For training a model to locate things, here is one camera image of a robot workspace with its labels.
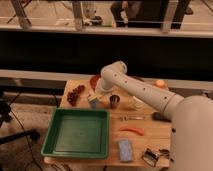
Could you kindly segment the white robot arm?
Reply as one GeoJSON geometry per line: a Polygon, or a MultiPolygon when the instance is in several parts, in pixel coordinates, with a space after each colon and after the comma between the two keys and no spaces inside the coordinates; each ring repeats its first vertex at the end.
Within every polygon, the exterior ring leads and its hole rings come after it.
{"type": "Polygon", "coordinates": [[[126,72],[122,61],[103,67],[95,91],[105,95],[116,85],[171,121],[169,171],[213,171],[213,100],[184,98],[126,72]]]}

